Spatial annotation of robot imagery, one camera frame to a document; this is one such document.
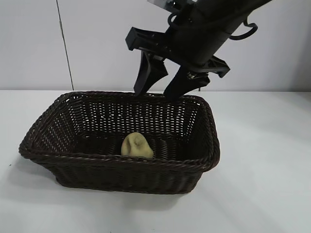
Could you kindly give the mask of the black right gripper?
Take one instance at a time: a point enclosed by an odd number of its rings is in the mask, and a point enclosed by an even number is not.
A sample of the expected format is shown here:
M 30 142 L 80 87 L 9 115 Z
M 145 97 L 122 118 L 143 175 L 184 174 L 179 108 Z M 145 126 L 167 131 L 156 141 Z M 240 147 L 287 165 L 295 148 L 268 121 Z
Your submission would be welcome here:
M 225 61 L 215 57 L 216 51 L 242 24 L 236 17 L 212 27 L 200 26 L 201 17 L 176 16 L 174 25 L 166 32 L 131 28 L 125 41 L 129 50 L 140 50 L 138 77 L 134 85 L 136 95 L 144 95 L 160 79 L 168 75 L 166 59 L 181 67 L 164 90 L 169 101 L 209 84 L 208 73 L 219 77 L 229 72 Z

